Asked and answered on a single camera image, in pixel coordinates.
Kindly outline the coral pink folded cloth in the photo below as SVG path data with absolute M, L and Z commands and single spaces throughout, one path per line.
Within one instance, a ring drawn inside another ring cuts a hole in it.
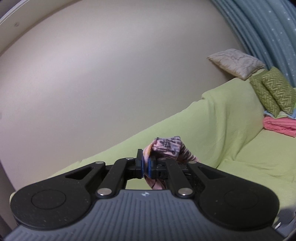
M 295 120 L 289 118 L 274 119 L 270 116 L 266 116 L 263 119 L 263 127 L 268 131 L 281 133 L 286 136 L 295 138 Z

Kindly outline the pink patterned shorts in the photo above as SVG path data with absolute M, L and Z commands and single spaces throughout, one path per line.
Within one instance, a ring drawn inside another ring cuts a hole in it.
M 167 188 L 169 172 L 166 164 L 159 162 L 160 158 L 170 160 L 179 166 L 184 166 L 189 161 L 195 163 L 199 159 L 185 146 L 179 136 L 170 138 L 155 138 L 142 151 L 142 174 L 146 183 L 153 190 L 165 190 Z

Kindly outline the blue curtain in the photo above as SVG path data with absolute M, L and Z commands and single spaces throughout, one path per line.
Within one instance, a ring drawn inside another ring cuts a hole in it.
M 277 67 L 295 86 L 295 5 L 291 1 L 213 1 L 245 51 Z

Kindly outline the green chevron cushion back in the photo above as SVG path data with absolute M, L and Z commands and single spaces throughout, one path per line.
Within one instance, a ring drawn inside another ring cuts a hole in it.
M 264 108 L 274 117 L 277 117 L 280 113 L 280 107 L 271 93 L 263 85 L 261 77 L 252 76 L 249 81 Z

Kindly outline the green chevron cushion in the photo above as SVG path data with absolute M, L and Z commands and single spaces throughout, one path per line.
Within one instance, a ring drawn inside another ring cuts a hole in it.
M 292 114 L 295 106 L 295 89 L 290 85 L 282 72 L 272 67 L 262 76 L 262 83 L 271 93 L 280 109 Z
M 252 76 L 249 81 L 264 108 L 274 117 L 277 117 L 280 113 L 280 107 L 271 93 L 263 85 L 261 77 Z

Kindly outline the light blue folded cloth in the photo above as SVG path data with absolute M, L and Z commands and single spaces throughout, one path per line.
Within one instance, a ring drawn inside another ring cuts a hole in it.
M 270 112 L 268 112 L 267 110 L 265 110 L 264 111 L 264 115 L 265 116 L 270 116 L 271 118 L 274 118 L 274 119 L 289 118 L 289 119 L 295 120 L 296 112 L 294 110 L 292 114 L 287 114 L 284 111 L 280 111 L 279 114 L 275 117 L 273 114 L 271 114 Z

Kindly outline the beige grey cushion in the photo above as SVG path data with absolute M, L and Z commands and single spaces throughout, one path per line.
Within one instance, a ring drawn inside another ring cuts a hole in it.
M 248 55 L 237 49 L 211 54 L 207 59 L 227 73 L 247 80 L 253 73 L 265 67 L 258 58 Z

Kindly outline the green chevron cushion front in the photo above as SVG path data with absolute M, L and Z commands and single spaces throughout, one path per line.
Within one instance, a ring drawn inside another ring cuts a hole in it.
M 282 72 L 272 67 L 262 76 L 262 83 L 271 93 L 280 109 L 292 114 L 295 106 L 295 89 L 290 85 Z

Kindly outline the light green sofa cover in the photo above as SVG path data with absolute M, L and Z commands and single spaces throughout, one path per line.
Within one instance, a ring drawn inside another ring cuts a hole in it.
M 295 139 L 262 126 L 263 107 L 248 81 L 233 79 L 187 109 L 93 156 L 70 171 L 137 158 L 155 138 L 179 136 L 201 164 L 272 190 L 280 206 L 272 226 L 230 230 L 208 220 L 190 199 L 153 190 L 141 177 L 115 197 L 99 199 L 82 219 L 62 228 L 18 227 L 7 240 L 283 240 L 295 228 Z

